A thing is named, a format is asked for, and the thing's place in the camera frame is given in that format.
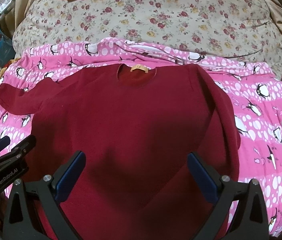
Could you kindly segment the blue plastic bag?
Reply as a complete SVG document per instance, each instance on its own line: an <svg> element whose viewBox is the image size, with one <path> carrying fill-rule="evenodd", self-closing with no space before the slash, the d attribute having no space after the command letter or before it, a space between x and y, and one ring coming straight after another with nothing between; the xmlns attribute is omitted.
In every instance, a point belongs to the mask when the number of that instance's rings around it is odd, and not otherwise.
<svg viewBox="0 0 282 240"><path fill-rule="evenodd" d="M0 67L3 68L10 60L14 59L15 55L12 40L2 36L0 39Z"/></svg>

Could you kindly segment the dark red sweater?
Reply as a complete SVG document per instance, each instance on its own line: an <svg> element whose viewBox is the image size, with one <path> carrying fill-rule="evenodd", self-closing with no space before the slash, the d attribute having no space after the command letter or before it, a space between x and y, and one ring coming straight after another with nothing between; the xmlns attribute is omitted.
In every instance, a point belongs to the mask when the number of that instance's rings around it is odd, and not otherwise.
<svg viewBox="0 0 282 240"><path fill-rule="evenodd" d="M25 181L52 174L78 150L86 166L62 209L83 239L189 239L208 204L187 168L197 152L239 175L240 135L228 95L200 66L123 64L45 78L25 92L3 83L0 105L30 118Z"/></svg>

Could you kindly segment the floral beige quilt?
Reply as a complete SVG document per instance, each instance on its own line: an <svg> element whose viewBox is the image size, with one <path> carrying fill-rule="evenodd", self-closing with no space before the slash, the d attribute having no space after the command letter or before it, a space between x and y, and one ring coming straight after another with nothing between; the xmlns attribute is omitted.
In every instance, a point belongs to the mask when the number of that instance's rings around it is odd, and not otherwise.
<svg viewBox="0 0 282 240"><path fill-rule="evenodd" d="M35 0L14 48L106 37L282 67L282 33L265 0Z"/></svg>

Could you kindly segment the pink penguin blanket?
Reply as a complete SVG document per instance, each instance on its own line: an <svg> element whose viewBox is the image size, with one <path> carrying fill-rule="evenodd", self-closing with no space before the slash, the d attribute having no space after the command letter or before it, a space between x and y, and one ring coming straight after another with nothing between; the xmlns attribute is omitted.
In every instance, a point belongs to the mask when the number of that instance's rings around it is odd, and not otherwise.
<svg viewBox="0 0 282 240"><path fill-rule="evenodd" d="M264 197L269 239L282 238L282 81L264 62L245 63L186 52L154 43L104 38L100 42L63 42L27 49L0 78L25 92L40 81L61 81L84 68L123 64L145 73L158 67L197 65L229 97L240 135L239 175L256 179ZM0 105L0 139L10 137L11 150L31 133L30 118L10 115Z"/></svg>

